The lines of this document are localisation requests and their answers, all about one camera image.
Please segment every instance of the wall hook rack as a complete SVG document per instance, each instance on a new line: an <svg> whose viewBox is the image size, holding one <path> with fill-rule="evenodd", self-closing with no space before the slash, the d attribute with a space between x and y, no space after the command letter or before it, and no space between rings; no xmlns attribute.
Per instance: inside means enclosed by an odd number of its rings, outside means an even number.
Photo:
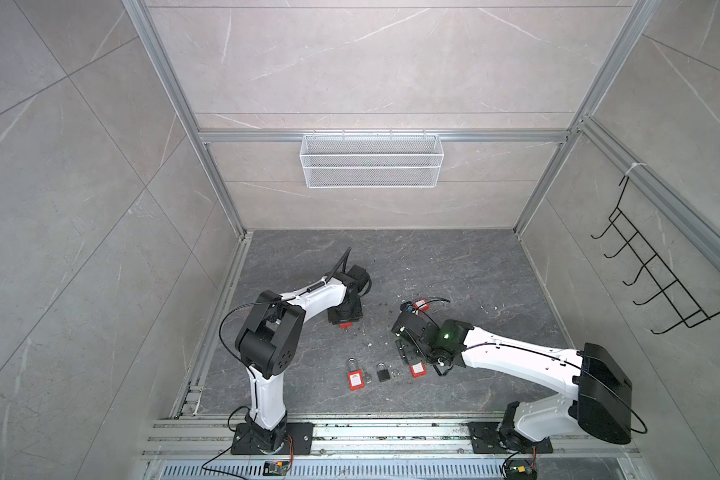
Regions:
<svg viewBox="0 0 720 480"><path fill-rule="evenodd" d="M634 303L635 305L645 305L646 303L651 302L653 299L657 298L659 295L662 295L662 296L664 296L664 298L666 298L666 301L669 302L670 305L672 305L672 308L674 309L675 313L677 313L678 317L680 318L680 321L660 332L657 332L657 331L654 331L653 329L651 329L651 333L653 333L654 335L662 335L663 333L669 332L670 330L672 330L673 328L675 328L676 326L678 326L680 324L683 324L683 325L687 326L688 328L693 328L694 326L701 325L705 321L708 321L708 320L718 316L720 314L720 310L711 315L704 311L704 309L701 307L699 302L696 301L696 299L693 297L693 295L691 295L691 293L688 291L686 286L682 284L682 282L680 281L679 278L677 278L677 275L675 275L675 273L672 271L672 269L669 267L669 265L666 264L666 262L661 257L661 255L659 255L658 252L656 252L656 249L653 248L653 245L651 245L651 243L637 229L637 227L632 223L632 220L630 220L630 218L628 216L626 216L626 214L624 214L624 211L621 209L621 199L624 197L624 191L626 190L626 185L629 183L629 181L630 181L630 178L627 177L626 175L624 175L624 177L622 177L622 179L621 179L621 182L619 182L619 186L621 186L622 184L624 184L624 186L621 189L621 194L619 195L619 200L616 202L616 208L614 208L614 211L611 212L611 214L608 216L608 221L609 221L608 226L605 228L605 230L603 230L602 234L597 235L597 236L595 236L595 235L590 235L590 236L597 240L599 238L602 238L603 235L605 235L608 230L610 230L611 228L614 228L615 231L621 236L622 240L624 240L624 245L622 245L622 247L619 248L618 251L613 255L604 254L605 258L614 258L616 255L620 254L622 252L622 250L629 247L630 250L632 250L632 253L638 258L638 260L640 260L640 269L637 271L637 274L635 275L634 280L632 280L629 283L622 280L622 283L627 286L634 285L637 282L637 279L640 278L640 274L642 274L643 271L645 271L648 273L648 275L650 275L651 279L653 280L653 283L655 283L656 286L659 288L659 291L656 292L655 294L653 294L653 296L651 298L649 298L648 300L644 300L643 302L635 302L633 300L632 303ZM618 225L616 225L616 220L618 220L619 218L623 218L634 229L635 233L632 234L629 238L627 238L626 235L624 235L624 232L622 232L621 229L618 227ZM650 249L650 252L652 253L652 255L648 258L648 260L643 260L643 257L637 253L637 251L635 250L635 247L632 245L632 242L635 238L639 238L640 240L643 241L643 243L645 245L648 245L648 248ZM650 271L650 268L648 266L648 264L651 261L653 261L653 259L659 259L659 261L662 263L662 265L664 265L664 268L672 276L671 282L662 286L661 283L656 279L656 277ZM681 314L680 311L677 309L677 306L675 305L675 303L672 301L670 296L667 295L667 293L666 293L667 289L669 289L672 285L675 285L675 284L679 285L680 288L682 288L682 291L688 295L688 297L693 302L693 305L696 306L695 311L693 313L691 313L690 315L684 316L683 314ZM694 317L697 319L701 318L701 320L698 320L698 321L693 320L692 322L689 322L689 320L691 320Z"/></svg>

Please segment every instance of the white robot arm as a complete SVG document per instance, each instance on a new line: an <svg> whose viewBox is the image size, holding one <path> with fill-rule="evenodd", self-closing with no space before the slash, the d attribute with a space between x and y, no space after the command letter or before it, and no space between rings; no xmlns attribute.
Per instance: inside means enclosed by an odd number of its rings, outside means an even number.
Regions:
<svg viewBox="0 0 720 480"><path fill-rule="evenodd" d="M328 321L335 324L362 317L360 297L370 290L371 279L360 266L347 271L349 251L331 272L309 286L280 295L262 292L240 329L235 347L248 370L252 392L246 422L262 452L279 450L286 434L283 371L293 360L304 322L325 310Z"/></svg>
<svg viewBox="0 0 720 480"><path fill-rule="evenodd" d="M501 446L528 448L552 435L586 432L615 444L631 440L632 383L601 346L557 349L521 342L467 322L446 320L438 327L404 303L392 331L439 375L453 365L490 369L557 392L536 402L512 402L498 428ZM441 372L439 367L449 367Z"/></svg>

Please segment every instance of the wire basket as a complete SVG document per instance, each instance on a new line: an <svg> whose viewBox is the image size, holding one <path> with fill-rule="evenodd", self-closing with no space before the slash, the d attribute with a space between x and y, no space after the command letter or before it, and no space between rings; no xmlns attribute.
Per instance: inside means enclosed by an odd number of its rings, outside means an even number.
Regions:
<svg viewBox="0 0 720 480"><path fill-rule="evenodd" d="M309 188L434 187L443 146L427 133L308 134L299 157Z"/></svg>

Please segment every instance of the aluminum frame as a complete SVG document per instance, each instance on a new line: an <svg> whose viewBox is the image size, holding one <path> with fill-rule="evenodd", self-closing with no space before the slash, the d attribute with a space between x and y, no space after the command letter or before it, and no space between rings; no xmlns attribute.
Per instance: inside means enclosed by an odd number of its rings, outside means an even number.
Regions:
<svg viewBox="0 0 720 480"><path fill-rule="evenodd" d="M230 129L230 130L200 130L201 141L207 144L233 143L243 141L273 142L290 141L300 142L304 135L310 134L436 134L441 141L566 141L568 130L562 128L514 128L514 129Z"/></svg>
<svg viewBox="0 0 720 480"><path fill-rule="evenodd" d="M486 413L355 413L289 415L288 420L315 425L308 458L502 458L502 454L474 454L469 422L500 422L502 412ZM243 422L243 415L231 424ZM227 416L158 420L140 444L142 460L208 459L228 447L235 433ZM549 457L639 457L634 442L618 446L588 435L554 436ZM243 459L278 456L235 456Z"/></svg>
<svg viewBox="0 0 720 480"><path fill-rule="evenodd" d="M237 241L235 245L235 251L232 252L230 262L226 268L226 276L224 277L221 287L219 288L219 295L216 298L216 302L212 308L212 313L208 321L202 328L200 338L202 339L195 349L190 360L190 368L185 376L185 383L183 385L188 386L188 389L182 390L179 393L179 398L171 409L170 416L178 418L180 415L188 413L186 405L194 402L193 395L197 396L196 406L200 404L200 395L202 394L202 384L205 381L205 375L208 373L208 369L211 364L211 358L213 352L216 350L216 344L219 339L216 335L216 329L221 321L224 312L229 311L230 302L232 302L232 294L237 286L237 281L240 278L240 272L242 270L242 264L245 261L248 253L248 247L250 246L250 234L246 234L241 240ZM196 406L192 410L193 414L196 414Z"/></svg>
<svg viewBox="0 0 720 480"><path fill-rule="evenodd" d="M582 131L621 172L630 172L632 183L661 210L693 245L720 271L720 232L690 206L671 186L644 165L594 118L585 117Z"/></svg>
<svg viewBox="0 0 720 480"><path fill-rule="evenodd" d="M581 102L574 120L571 122L568 131L570 135L565 145L561 145L560 148L555 151L552 159L550 160L547 168L539 178L539 182L536 184L534 191L530 194L528 202L526 203L523 211L520 212L518 221L514 225L514 232L518 237L522 237L525 229L528 228L531 218L536 214L541 201L547 195L552 182L560 172L560 168L563 167L568 153L573 148L573 145L580 136L581 129L580 123L585 117L591 116L600 106L600 102L603 101L605 95L610 88L611 84L616 79L616 76L624 66L624 62L630 56L632 49L635 47L637 40L640 39L640 35L648 25L648 21L653 16L653 13L659 7L662 0L636 0L632 5L630 14L624 21L624 26L621 28L614 45L611 47L605 62L597 72L590 90L586 92L584 100Z"/></svg>
<svg viewBox="0 0 720 480"><path fill-rule="evenodd" d="M160 41L160 36L155 30L155 25L152 22L152 17L147 7L142 0L123 0L123 5L125 6L125 10L128 11L136 33L144 44L144 49L155 67L157 77L163 84L168 98L173 105L173 109L176 111L176 115L178 115L179 120L184 126L184 130L186 130L186 136L190 140L190 143L192 143L192 148L194 148L197 156L200 158L202 168L206 171L206 175L213 186L213 190L216 192L216 196L219 197L227 219L230 221L237 236L242 238L246 233L246 228L242 223L240 214L237 212L237 208L235 208L232 202L232 197L226 188L226 184L219 172L219 168L216 166L216 162L213 160L207 146L200 139L200 130L195 121L195 116L181 89L176 72L173 71L173 67L168 59L163 43Z"/></svg>

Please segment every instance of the gray tile wall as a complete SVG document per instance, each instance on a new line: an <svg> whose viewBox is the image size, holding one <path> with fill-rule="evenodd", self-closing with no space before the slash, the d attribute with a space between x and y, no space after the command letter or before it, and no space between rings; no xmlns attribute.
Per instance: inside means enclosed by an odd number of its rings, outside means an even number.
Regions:
<svg viewBox="0 0 720 480"><path fill-rule="evenodd" d="M0 0L0 478L132 473L234 245L123 5Z"/></svg>
<svg viewBox="0 0 720 480"><path fill-rule="evenodd" d="M149 4L202 128L566 128L631 2Z"/></svg>
<svg viewBox="0 0 720 480"><path fill-rule="evenodd" d="M720 0L664 0L596 118L720 231ZM665 218L646 221L702 306L717 311L720 274ZM640 326L638 340L720 474L720 317L654 337L645 328L671 312L631 320L633 307L624 305L625 318Z"/></svg>
<svg viewBox="0 0 720 480"><path fill-rule="evenodd" d="M298 143L213 144L248 228L511 228L555 143L443 145L434 188L309 189Z"/></svg>
<svg viewBox="0 0 720 480"><path fill-rule="evenodd" d="M595 117L720 231L720 0L664 0ZM640 359L626 371L649 380L635 399L651 431L636 441L654 474L720 478L720 316L691 330L650 332L678 321L672 306L662 299L634 305L656 292L644 273L633 286L622 282L637 274L638 259L628 250L604 258L621 246L613 231L590 237L607 225L620 178L582 141L524 242L574 340L602 339L620 362ZM720 310L712 264L636 188L627 188L623 207L701 306ZM668 293L684 315L695 310L681 289Z"/></svg>
<svg viewBox="0 0 720 480"><path fill-rule="evenodd" d="M621 192L621 172L588 140L566 160L523 237L558 315L574 342L604 345L633 379L634 407L649 427L635 441L658 478L720 478L720 316L692 330L663 330L678 321L665 300L636 306L657 291L638 259L608 225ZM708 312L720 309L720 273L658 209L631 185L623 210ZM618 222L627 235L626 224ZM638 246L645 255L644 247ZM663 284L668 274L651 271ZM681 312L692 305L668 290ZM639 428L637 420L633 426Z"/></svg>
<svg viewBox="0 0 720 480"><path fill-rule="evenodd" d="M720 0L665 0L596 118L720 230Z"/></svg>

